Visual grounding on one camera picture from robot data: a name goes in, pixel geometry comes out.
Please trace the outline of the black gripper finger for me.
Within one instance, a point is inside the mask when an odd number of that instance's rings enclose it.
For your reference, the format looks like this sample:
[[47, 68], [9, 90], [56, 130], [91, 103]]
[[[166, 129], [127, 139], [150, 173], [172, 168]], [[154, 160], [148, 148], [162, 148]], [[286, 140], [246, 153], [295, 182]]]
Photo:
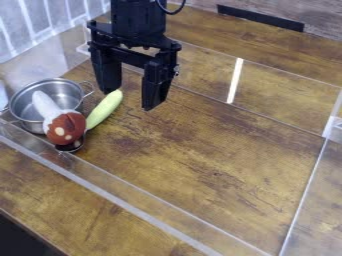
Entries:
[[142, 79], [142, 107], [152, 110], [166, 101], [170, 86], [178, 74], [178, 53], [159, 52], [144, 65]]
[[104, 94], [122, 86], [122, 60], [112, 48], [90, 44], [91, 62], [99, 89]]

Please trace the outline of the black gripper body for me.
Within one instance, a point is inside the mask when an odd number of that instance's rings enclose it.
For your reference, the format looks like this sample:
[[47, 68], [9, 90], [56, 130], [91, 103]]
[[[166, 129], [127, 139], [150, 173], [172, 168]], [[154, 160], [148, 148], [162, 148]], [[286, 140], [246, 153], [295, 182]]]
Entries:
[[175, 15], [182, 8], [170, 10], [167, 0], [111, 0], [111, 21], [90, 21], [91, 31], [88, 48], [92, 64], [98, 69], [106, 65], [144, 66], [148, 56], [132, 51], [134, 47], [148, 50], [155, 48], [164, 58], [175, 59], [182, 49], [180, 44], [166, 33], [166, 16]]

